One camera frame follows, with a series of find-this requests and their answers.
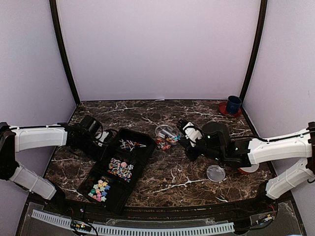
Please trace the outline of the black three-compartment candy tray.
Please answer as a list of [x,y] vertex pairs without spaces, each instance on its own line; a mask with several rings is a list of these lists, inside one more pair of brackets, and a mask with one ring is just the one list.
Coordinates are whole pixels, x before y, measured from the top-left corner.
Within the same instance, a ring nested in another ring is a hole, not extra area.
[[149,135],[121,128],[77,191],[88,201],[120,214],[155,148]]

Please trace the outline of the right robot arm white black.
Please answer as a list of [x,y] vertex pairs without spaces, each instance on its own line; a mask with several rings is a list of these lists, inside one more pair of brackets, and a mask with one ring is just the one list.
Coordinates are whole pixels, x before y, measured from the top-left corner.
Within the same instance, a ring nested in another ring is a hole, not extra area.
[[304,181],[315,177],[315,124],[298,132],[273,138],[232,140],[227,126],[209,122],[202,128],[181,119],[177,128],[184,138],[179,141],[190,161],[199,156],[217,161],[222,166],[249,172],[260,163],[298,158],[289,169],[259,186],[259,196],[251,203],[255,213],[262,213],[270,205],[270,199],[278,199]]

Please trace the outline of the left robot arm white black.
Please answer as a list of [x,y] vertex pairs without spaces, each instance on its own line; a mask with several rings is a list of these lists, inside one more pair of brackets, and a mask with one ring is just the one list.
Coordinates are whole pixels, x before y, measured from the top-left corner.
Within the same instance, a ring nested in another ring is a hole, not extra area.
[[70,147],[97,160],[105,150],[110,131],[103,130],[95,119],[79,124],[58,123],[42,126],[10,126],[0,124],[0,178],[27,189],[50,201],[58,214],[69,211],[64,192],[47,179],[28,170],[16,160],[16,153],[35,148]]

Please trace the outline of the clear plastic cup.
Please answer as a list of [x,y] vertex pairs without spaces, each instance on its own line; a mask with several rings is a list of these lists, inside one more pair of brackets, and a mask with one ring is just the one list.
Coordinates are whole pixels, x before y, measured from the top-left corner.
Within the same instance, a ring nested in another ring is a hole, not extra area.
[[175,128],[162,124],[155,128],[155,134],[157,137],[162,138],[169,142],[171,145],[177,144],[181,140],[181,133],[176,131]]

